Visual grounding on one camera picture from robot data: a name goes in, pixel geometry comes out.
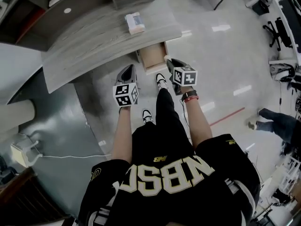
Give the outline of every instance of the hand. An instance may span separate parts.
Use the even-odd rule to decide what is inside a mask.
[[[181,92],[182,94],[189,92],[189,91],[193,91],[193,87],[191,86],[181,86]]]

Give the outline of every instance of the black jersey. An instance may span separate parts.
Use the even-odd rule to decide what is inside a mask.
[[[111,160],[92,168],[80,223],[240,226],[258,202],[257,172],[229,134],[202,142],[195,154],[141,161]]]

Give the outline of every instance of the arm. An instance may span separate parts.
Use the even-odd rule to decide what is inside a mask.
[[[132,161],[131,107],[122,107],[114,138],[112,160]]]
[[[191,90],[193,90],[192,87],[181,87],[182,93]],[[197,99],[187,102],[186,109],[192,145],[196,149],[201,142],[212,138],[212,132]]]

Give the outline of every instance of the tile floor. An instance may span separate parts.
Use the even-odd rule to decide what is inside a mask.
[[[279,111],[280,85],[271,79],[268,59],[277,54],[270,48],[270,35],[262,25],[277,18],[273,6],[270,13],[256,15],[245,7],[249,0],[224,0],[216,11],[213,8],[219,0],[168,0],[184,36],[167,42],[171,57],[180,59],[198,70],[198,84],[195,89],[200,96],[201,106],[209,109],[205,116],[213,123],[228,114],[245,108],[236,115],[212,126],[214,136],[230,133],[245,150],[253,145],[250,160],[254,162],[263,179],[275,170],[279,160],[281,139],[267,132],[251,131],[244,123],[256,113],[258,107]],[[132,111],[132,130],[143,125],[141,110],[149,108],[155,116],[157,86],[153,75],[145,75],[142,65],[134,56],[124,56],[90,72],[99,95],[100,118],[103,127],[102,146],[105,153],[111,150],[118,108],[113,101],[111,87],[116,75],[126,65],[136,64],[140,88],[139,102]],[[162,72],[166,77],[168,71]],[[251,88],[234,96],[234,91]],[[175,109],[184,124],[180,98],[172,92]],[[294,100],[291,106],[291,91],[282,85],[281,112],[294,115]]]

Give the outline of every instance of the white cable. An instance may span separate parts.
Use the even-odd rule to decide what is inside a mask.
[[[73,158],[89,158],[89,157],[102,157],[102,156],[111,156],[111,154],[107,155],[92,155],[92,156],[43,156],[43,157],[53,157],[53,158],[67,158],[67,157],[73,157]]]

